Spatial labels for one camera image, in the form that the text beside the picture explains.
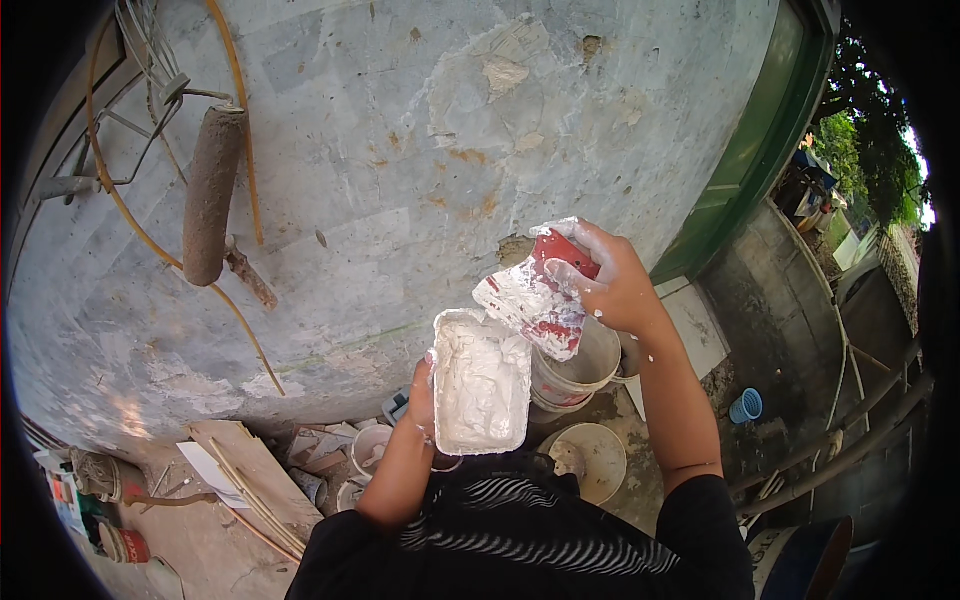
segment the tree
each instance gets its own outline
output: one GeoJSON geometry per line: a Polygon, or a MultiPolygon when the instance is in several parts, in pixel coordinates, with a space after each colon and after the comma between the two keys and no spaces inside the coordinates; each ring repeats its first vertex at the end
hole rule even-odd
{"type": "Polygon", "coordinates": [[[844,119],[837,117],[848,115],[862,181],[878,220],[884,225],[917,224],[925,188],[917,158],[903,141],[909,126],[906,103],[898,88],[877,71],[877,63],[862,35],[844,16],[828,89],[812,125],[827,132],[845,129],[844,119]]]}

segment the white tile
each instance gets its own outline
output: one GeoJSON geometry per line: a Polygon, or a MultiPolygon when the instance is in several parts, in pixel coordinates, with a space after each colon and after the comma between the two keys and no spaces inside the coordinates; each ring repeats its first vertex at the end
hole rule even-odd
{"type": "Polygon", "coordinates": [[[664,283],[655,286],[654,291],[657,292],[657,298],[663,300],[664,296],[673,294],[677,290],[689,284],[690,282],[686,280],[686,277],[679,276],[676,279],[670,279],[669,281],[665,281],[664,283]]]}
{"type": "Polygon", "coordinates": [[[692,285],[671,294],[663,301],[663,306],[684,341],[697,379],[703,379],[727,357],[723,335],[717,330],[697,288],[692,285]]]}

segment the paint roller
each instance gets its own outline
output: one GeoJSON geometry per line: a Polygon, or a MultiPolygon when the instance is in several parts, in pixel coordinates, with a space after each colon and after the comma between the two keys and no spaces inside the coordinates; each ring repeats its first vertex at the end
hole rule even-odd
{"type": "Polygon", "coordinates": [[[183,275],[194,285],[210,285],[224,269],[227,217],[246,123],[242,108],[227,105],[209,108],[200,125],[183,209],[183,275]]]}

